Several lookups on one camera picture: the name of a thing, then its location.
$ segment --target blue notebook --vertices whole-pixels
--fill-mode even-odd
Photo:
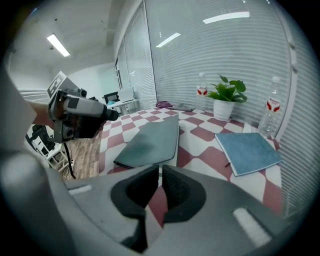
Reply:
[[[235,176],[254,173],[281,162],[280,154],[260,133],[216,133]]]

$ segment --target bottle cap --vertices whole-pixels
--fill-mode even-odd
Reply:
[[[272,82],[280,83],[280,82],[281,82],[281,79],[280,79],[280,77],[278,77],[278,76],[273,76],[273,77],[272,77]]]

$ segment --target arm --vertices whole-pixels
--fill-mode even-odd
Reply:
[[[33,121],[34,125],[44,125],[49,126],[51,129],[54,129],[54,122],[52,121],[48,113],[48,104],[34,102],[27,99],[25,101],[36,112],[36,117]]]

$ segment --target white flower pot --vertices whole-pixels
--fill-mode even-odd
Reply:
[[[219,121],[228,121],[234,106],[235,102],[215,99],[213,103],[214,118]]]

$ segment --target gray folder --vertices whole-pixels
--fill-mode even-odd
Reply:
[[[115,158],[126,168],[158,164],[175,156],[179,136],[178,115],[162,122],[148,122]]]

